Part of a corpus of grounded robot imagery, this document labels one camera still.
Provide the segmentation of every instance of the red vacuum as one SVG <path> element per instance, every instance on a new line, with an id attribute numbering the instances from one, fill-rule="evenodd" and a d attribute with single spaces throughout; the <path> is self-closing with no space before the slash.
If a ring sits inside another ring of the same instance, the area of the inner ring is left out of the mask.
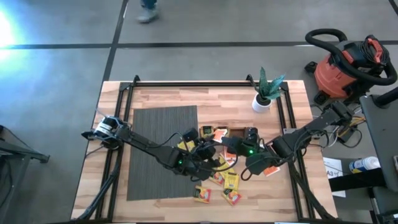
<path id="1" fill-rule="evenodd" d="M 313 38 L 322 34 L 334 35 L 339 43 L 333 45 Z M 388 50 L 373 35 L 355 42 L 347 40 L 340 30 L 317 29 L 309 32 L 305 40 L 330 52 L 321 62 L 310 62 L 305 66 L 317 81 L 319 92 L 314 102 L 319 105 L 329 98 L 343 98 L 346 105 L 357 103 L 372 86 L 387 86 L 397 81 Z"/>

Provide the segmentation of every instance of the gray floor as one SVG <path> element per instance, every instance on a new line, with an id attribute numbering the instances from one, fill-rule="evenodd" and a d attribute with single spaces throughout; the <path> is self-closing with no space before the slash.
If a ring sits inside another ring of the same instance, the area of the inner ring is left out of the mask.
<path id="1" fill-rule="evenodd" d="M 0 0 L 0 46 L 109 44 L 121 5 L 122 0 Z M 372 33 L 398 39 L 398 16 L 388 0 L 160 0 L 159 6 L 160 20 L 142 26 L 134 20 L 139 0 L 130 0 L 119 42 L 304 41 L 308 31 L 325 27 L 353 40 Z M 398 67 L 398 46 L 387 48 Z M 289 80 L 304 80 L 312 100 L 317 88 L 303 66 L 326 54 L 303 46 L 119 49 L 110 80 L 240 80 L 248 73 L 257 77 L 263 66 L 270 79 L 285 73 Z M 48 164 L 31 162 L 10 223 L 70 218 L 87 145 L 80 133 L 92 124 L 108 55 L 109 49 L 0 50 L 0 123 L 51 155 Z M 374 155 L 366 125 L 361 130 L 357 148 L 336 144 L 324 156 Z M 336 198 L 339 217 L 369 222 L 366 206 L 360 206 L 367 201 L 363 192 L 348 195 Z"/>

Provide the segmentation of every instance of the shoe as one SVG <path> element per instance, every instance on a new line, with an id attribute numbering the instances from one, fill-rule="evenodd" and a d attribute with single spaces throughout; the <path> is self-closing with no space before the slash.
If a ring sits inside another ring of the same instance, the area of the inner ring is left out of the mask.
<path id="1" fill-rule="evenodd" d="M 141 15 L 137 17 L 139 23 L 150 23 L 159 17 L 157 9 L 144 8 Z"/>

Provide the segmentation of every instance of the gray carpet mat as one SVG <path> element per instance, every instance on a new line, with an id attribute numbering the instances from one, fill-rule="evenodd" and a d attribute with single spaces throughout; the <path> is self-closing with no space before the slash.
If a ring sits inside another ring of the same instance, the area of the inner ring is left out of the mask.
<path id="1" fill-rule="evenodd" d="M 184 134 L 190 128 L 198 129 L 196 106 L 134 110 L 133 131 L 158 144 L 174 132 Z M 166 146 L 176 146 L 179 140 L 174 136 Z M 196 185 L 200 182 L 175 175 L 152 156 L 131 148 L 127 200 L 191 197 Z"/>

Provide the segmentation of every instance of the black hose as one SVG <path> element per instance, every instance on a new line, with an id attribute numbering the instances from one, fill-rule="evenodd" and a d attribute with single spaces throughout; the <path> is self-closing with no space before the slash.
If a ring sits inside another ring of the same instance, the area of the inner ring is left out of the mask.
<path id="1" fill-rule="evenodd" d="M 313 31 L 310 31 L 309 33 L 306 34 L 305 40 L 314 46 L 320 47 L 322 49 L 325 49 L 329 51 L 332 55 L 337 56 L 340 59 L 341 66 L 343 69 L 345 69 L 348 72 L 348 75 L 351 75 L 359 80 L 369 82 L 373 85 L 391 85 L 397 81 L 397 72 L 395 71 L 394 66 L 392 66 L 391 62 L 388 61 L 386 66 L 384 67 L 384 71 L 386 72 L 387 78 L 381 78 L 381 77 L 374 77 L 372 75 L 369 75 L 367 73 L 360 72 L 358 69 L 353 67 L 347 59 L 344 57 L 343 53 L 339 48 L 334 46 L 331 43 L 324 42 L 322 40 L 318 40 L 313 38 L 313 36 L 316 35 L 321 35 L 321 34 L 329 34 L 329 35 L 334 35 L 335 37 L 339 38 L 339 40 L 346 40 L 347 37 L 342 33 L 340 30 L 336 29 L 316 29 Z"/>

